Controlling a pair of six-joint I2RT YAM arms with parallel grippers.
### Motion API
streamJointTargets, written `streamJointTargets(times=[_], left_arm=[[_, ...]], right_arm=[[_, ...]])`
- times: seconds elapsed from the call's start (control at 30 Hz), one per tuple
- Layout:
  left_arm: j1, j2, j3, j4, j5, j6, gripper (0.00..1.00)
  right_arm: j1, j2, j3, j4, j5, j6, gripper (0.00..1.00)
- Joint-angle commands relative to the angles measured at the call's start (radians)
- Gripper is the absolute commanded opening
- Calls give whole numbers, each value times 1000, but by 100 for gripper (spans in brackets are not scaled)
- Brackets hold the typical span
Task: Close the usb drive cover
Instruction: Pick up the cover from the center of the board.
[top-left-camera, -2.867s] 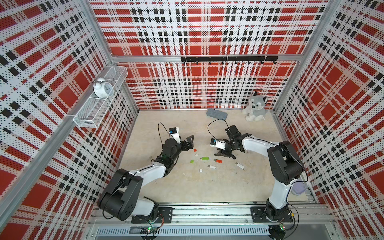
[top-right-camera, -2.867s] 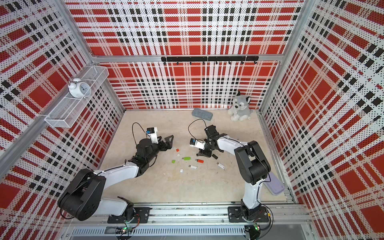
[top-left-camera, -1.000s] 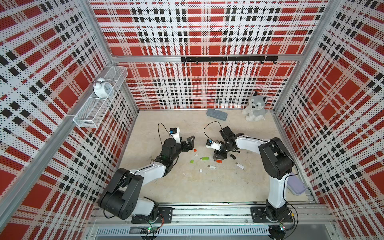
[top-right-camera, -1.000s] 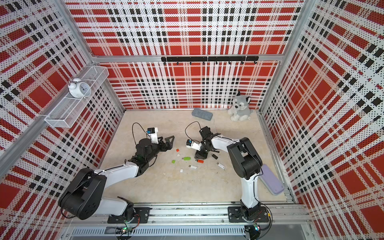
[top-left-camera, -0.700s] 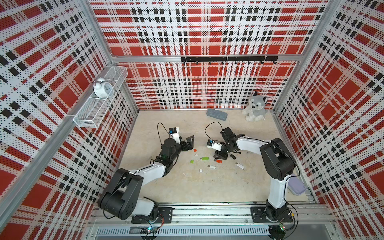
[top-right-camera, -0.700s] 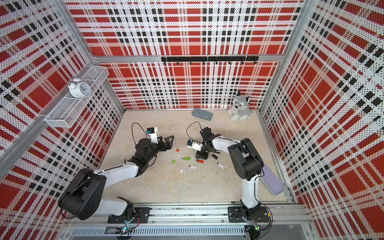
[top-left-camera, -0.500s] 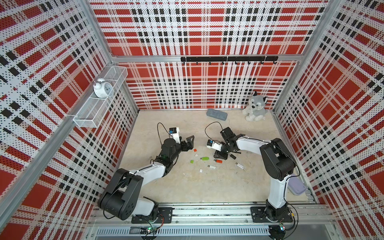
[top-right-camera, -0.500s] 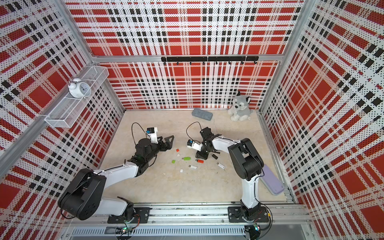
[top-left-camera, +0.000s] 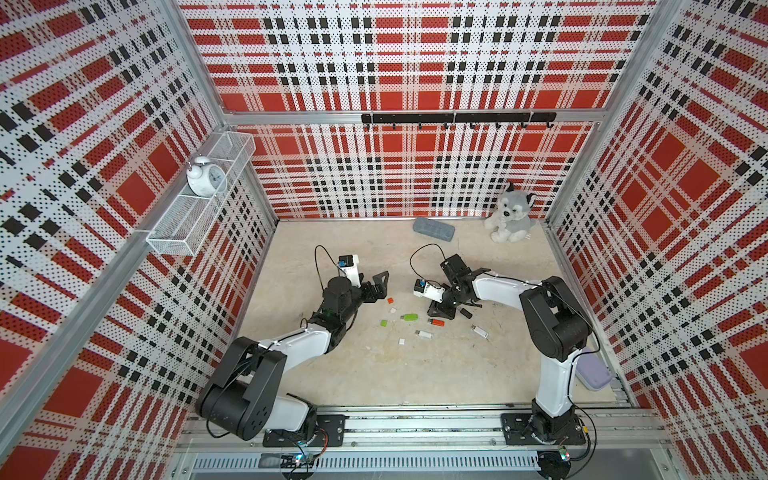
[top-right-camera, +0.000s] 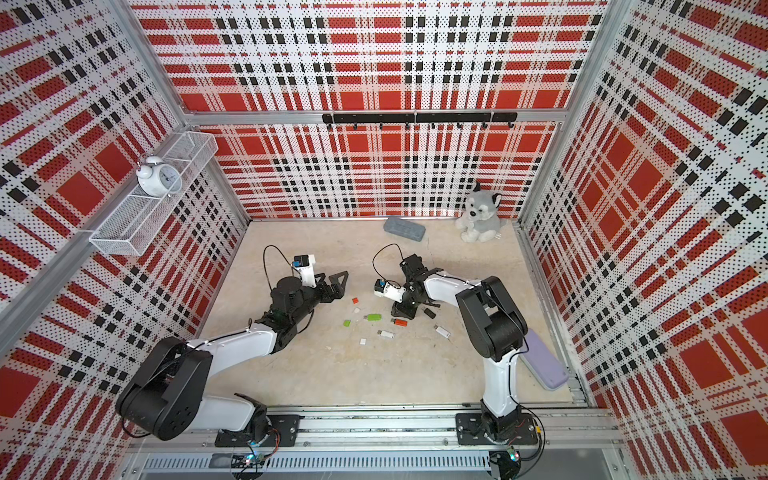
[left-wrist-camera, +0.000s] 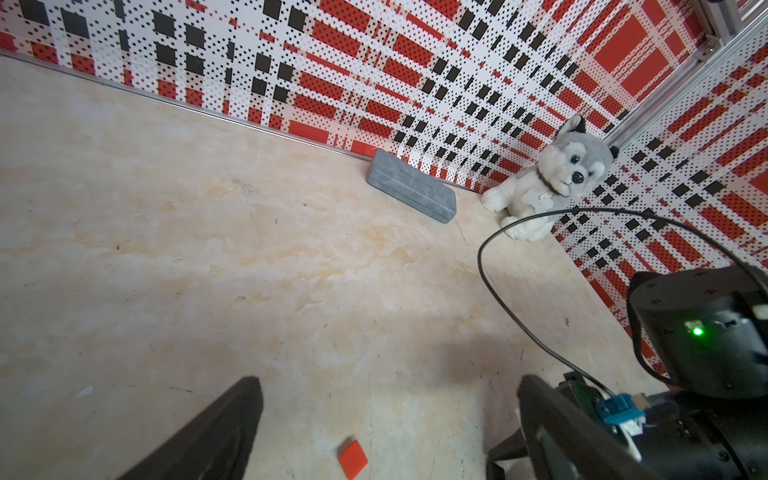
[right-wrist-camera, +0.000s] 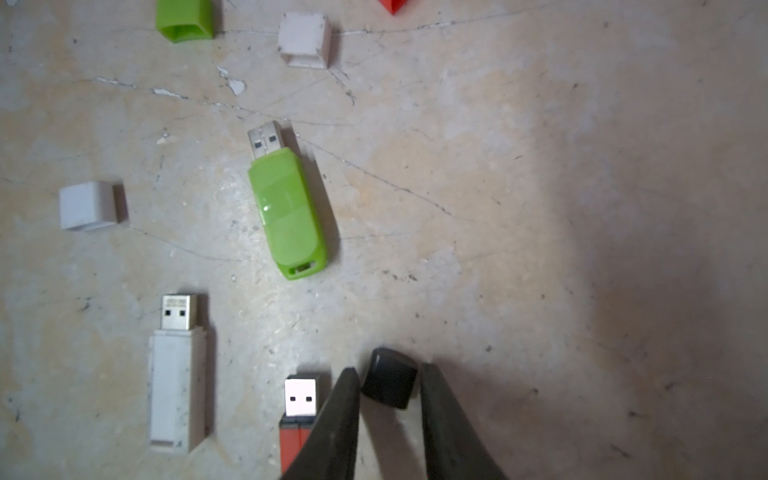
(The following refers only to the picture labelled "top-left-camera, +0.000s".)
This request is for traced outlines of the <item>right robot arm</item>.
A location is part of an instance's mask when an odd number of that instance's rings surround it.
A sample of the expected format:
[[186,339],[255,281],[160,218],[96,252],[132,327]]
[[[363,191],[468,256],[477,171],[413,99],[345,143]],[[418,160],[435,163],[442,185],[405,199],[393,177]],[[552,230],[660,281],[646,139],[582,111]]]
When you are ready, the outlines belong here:
[[429,315],[448,320],[460,306],[475,306],[481,301],[522,311],[541,358],[528,430],[543,444],[573,434],[578,423],[571,383],[593,329],[567,283],[558,276],[526,281],[489,269],[463,270],[449,274],[448,279],[447,284],[417,279],[413,293],[430,300]]

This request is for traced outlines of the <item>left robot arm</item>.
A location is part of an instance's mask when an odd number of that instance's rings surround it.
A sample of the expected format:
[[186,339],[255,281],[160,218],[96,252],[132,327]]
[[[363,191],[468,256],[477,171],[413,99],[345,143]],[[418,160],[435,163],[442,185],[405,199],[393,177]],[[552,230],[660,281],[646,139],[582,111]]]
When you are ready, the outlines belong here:
[[276,340],[234,340],[196,401],[198,416],[242,440],[264,430],[299,445],[314,440],[321,432],[317,407],[294,395],[281,396],[280,384],[285,372],[333,351],[363,304],[388,296],[387,271],[371,281],[362,275],[357,280],[355,285],[346,275],[331,278],[319,309],[294,332]]

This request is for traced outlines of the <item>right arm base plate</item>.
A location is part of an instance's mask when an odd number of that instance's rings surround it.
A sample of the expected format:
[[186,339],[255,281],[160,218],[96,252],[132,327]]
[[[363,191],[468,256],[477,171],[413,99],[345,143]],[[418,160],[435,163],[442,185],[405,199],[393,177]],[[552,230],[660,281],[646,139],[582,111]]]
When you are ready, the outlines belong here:
[[583,426],[574,414],[551,420],[537,412],[501,415],[502,433],[508,446],[585,446]]

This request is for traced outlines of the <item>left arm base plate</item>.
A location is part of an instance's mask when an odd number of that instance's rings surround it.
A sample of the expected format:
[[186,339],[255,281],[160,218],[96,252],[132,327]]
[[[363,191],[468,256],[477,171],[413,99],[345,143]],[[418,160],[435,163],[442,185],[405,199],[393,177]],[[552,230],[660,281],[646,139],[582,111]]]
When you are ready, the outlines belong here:
[[284,429],[267,430],[262,446],[278,448],[288,446],[340,447],[345,435],[343,414],[318,415],[310,413],[297,431]]

